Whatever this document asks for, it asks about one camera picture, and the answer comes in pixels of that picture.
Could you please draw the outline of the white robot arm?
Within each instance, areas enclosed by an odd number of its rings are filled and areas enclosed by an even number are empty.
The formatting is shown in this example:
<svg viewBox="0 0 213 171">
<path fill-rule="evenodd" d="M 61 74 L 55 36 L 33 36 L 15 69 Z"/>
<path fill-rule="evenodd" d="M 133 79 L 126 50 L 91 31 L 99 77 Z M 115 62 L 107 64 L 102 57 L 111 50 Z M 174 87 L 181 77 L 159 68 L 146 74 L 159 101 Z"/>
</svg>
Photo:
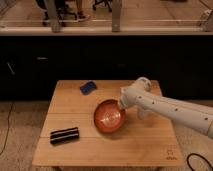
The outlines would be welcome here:
<svg viewBox="0 0 213 171">
<path fill-rule="evenodd" d="M 121 109 L 137 106 L 142 111 L 157 112 L 213 139 L 213 107 L 155 95 L 146 77 L 122 87 L 118 104 Z"/>
</svg>

